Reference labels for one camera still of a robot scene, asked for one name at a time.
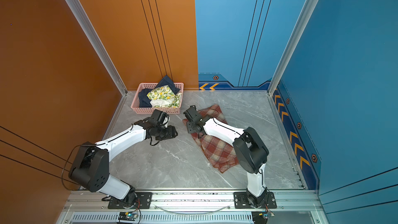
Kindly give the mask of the red plaid skirt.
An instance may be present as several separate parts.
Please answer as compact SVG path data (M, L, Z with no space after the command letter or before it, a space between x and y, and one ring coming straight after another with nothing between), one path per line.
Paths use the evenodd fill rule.
M227 124L227 120L219 105L214 104L208 108L198 110L205 117L214 117L222 123ZM220 173L239 165L238 158L232 145L225 141L210 135L191 134L195 143L201 148L204 156L210 164Z

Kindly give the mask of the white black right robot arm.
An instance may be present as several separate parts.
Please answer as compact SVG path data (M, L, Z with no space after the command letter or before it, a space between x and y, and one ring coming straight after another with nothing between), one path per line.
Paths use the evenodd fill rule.
M233 146L238 163L247 172L247 199L251 207L259 208L266 204L268 189L264 170L269 150L255 129L235 128L216 118L203 117L199 113L184 113L187 130L190 134L202 133L219 138Z

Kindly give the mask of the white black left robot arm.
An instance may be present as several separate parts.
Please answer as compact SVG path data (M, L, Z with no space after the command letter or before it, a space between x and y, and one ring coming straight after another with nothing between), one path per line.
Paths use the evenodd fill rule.
M133 186L112 176L109 164L113 158L131 146L149 139L157 143L178 136L176 128L164 123L138 121L123 132L95 144L79 146L68 177L90 192L100 192L124 208L132 207L138 196Z

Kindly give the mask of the dark navy skirt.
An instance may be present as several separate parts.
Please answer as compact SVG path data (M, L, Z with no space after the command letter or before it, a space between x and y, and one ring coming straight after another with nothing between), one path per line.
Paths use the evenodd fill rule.
M168 77L164 76L161 81L155 86L155 88L162 87L168 85L174 93L178 93L180 89L176 88L173 81ZM147 97L147 94L153 89L143 89L139 94L140 107L152 107L150 104L150 100Z

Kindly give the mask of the lemon print skirt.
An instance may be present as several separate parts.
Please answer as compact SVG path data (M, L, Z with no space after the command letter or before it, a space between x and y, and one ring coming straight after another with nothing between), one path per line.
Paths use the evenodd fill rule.
M174 93L166 85L153 89L147 94L150 104L155 108L178 108L181 104L182 93Z

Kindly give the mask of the pink perforated plastic basket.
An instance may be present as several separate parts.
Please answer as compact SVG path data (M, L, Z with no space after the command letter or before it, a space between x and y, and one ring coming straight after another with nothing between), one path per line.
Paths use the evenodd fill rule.
M180 97L180 104L178 107L160 107L160 108L153 108L153 107L140 107L140 100L138 94L143 90L143 89L154 89L157 83L140 83L137 91L135 93L133 102L131 104L131 109L136 112L137 114L152 114L154 110L160 110L163 111L169 115L178 115L180 114L180 109L182 106L182 96L183 96L183 90L184 90L184 83L174 83L175 87L180 89L179 93L181 93Z

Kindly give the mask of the green circuit board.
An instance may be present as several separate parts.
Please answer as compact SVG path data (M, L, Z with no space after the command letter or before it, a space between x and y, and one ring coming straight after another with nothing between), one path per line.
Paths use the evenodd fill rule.
M120 212L118 215L118 223L121 224L137 224L140 216L136 212Z

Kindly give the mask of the right circuit board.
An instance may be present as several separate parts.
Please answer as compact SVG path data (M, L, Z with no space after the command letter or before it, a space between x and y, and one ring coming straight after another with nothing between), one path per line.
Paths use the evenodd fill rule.
M272 211L254 211L251 214L254 224L267 224L268 220L275 216Z

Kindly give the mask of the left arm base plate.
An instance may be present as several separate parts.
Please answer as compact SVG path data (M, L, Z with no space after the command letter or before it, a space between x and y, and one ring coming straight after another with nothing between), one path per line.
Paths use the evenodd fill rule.
M136 192L131 203L123 202L114 197L110 198L108 209L150 209L152 192Z

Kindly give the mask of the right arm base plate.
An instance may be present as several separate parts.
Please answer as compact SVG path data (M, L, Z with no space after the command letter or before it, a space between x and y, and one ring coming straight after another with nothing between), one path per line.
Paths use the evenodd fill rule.
M234 206L236 209L254 209L254 208L263 208L263 209L276 209L277 203L276 198L273 192L265 191L265 200L258 207L254 207L250 204L248 200L248 195L246 192L235 192L234 196Z

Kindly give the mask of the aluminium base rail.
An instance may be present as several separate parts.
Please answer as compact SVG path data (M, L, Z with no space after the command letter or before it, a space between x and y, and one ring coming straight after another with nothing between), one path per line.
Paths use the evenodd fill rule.
M237 189L165 189L152 192L150 209L108 209L109 199L100 193L73 192L58 224L120 224L120 212L136 212L138 224L253 224L252 212L272 211L267 224L327 224L326 213L312 190L274 190L276 209L236 209Z

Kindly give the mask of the aluminium left corner post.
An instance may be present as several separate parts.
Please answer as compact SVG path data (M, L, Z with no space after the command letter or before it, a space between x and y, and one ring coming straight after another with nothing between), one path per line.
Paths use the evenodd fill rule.
M80 0L65 0L65 2L67 3L69 9L72 11L74 17L76 18L77 22L79 23L81 29L83 30L96 54L100 58L104 67L106 68L117 89L122 96L125 96L128 93L128 89L126 88L120 74L118 73L114 63L112 62L104 44L97 34Z

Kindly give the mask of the aluminium corner post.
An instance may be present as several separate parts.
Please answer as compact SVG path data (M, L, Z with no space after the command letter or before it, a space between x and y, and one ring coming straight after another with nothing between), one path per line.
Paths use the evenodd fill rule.
M128 89L126 88L120 74L118 73L114 63L112 62L104 44L97 34L80 0L65 0L65 2L67 3L69 9L72 11L74 17L76 18L77 22L79 23L81 29L83 30L96 54L100 58L104 67L106 68L117 89L122 96L125 96L128 93Z
M299 14L299 17L296 21L291 36L287 42L283 55L276 67L271 83L267 90L269 96L272 96L274 94L318 2L319 0L305 0L303 8Z

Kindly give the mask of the aluminium right corner post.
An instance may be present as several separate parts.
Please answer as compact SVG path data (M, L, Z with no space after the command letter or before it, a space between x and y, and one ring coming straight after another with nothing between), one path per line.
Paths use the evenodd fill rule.
M296 21L291 36L287 42L283 55L276 67L271 83L267 90L269 96L272 96L274 94L318 2L319 0L305 0L303 8L299 14L299 17Z

